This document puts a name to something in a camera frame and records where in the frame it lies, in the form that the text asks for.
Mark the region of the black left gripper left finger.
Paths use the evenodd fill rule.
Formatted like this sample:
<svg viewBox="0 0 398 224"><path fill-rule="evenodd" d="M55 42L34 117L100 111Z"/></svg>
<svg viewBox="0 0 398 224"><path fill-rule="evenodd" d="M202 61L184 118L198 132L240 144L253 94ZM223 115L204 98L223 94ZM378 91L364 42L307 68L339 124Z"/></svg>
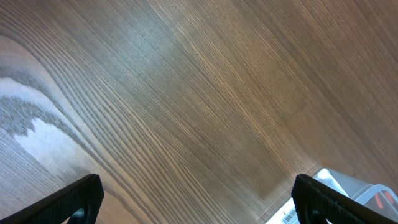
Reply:
<svg viewBox="0 0 398 224"><path fill-rule="evenodd" d="M2 224L94 224L104 199L98 174L89 174L1 220Z"/></svg>

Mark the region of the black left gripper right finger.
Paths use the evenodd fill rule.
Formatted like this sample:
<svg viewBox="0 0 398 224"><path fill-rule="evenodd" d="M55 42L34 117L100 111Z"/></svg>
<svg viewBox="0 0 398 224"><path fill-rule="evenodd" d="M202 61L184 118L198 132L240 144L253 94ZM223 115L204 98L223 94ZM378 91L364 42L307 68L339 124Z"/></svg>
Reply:
<svg viewBox="0 0 398 224"><path fill-rule="evenodd" d="M296 176L291 196L301 224L397 224L306 174Z"/></svg>

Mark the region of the red handled snips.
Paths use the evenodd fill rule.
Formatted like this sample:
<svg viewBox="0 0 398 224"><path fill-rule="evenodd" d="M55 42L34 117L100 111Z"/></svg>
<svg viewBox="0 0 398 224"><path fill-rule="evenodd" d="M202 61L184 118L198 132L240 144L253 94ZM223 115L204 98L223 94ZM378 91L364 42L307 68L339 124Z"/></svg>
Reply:
<svg viewBox="0 0 398 224"><path fill-rule="evenodd" d="M374 199L377 206L384 210L387 208L394 208L396 206L396 201L392 194L386 190L382 190L374 195Z"/></svg>

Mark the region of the clear plastic container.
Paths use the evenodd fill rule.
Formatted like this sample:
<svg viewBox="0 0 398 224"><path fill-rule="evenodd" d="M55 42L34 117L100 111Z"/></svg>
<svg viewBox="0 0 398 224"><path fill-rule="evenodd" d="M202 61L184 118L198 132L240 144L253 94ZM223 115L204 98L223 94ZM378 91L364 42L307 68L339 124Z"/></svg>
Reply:
<svg viewBox="0 0 398 224"><path fill-rule="evenodd" d="M354 177L342 174L332 169L323 168L313 178L344 196L358 202L361 205L397 221L397 195L387 186L382 184L369 184ZM390 192L396 201L394 208L380 209L374 199L374 195L382 190ZM295 211L294 201L289 199L266 222L266 224L299 224Z"/></svg>

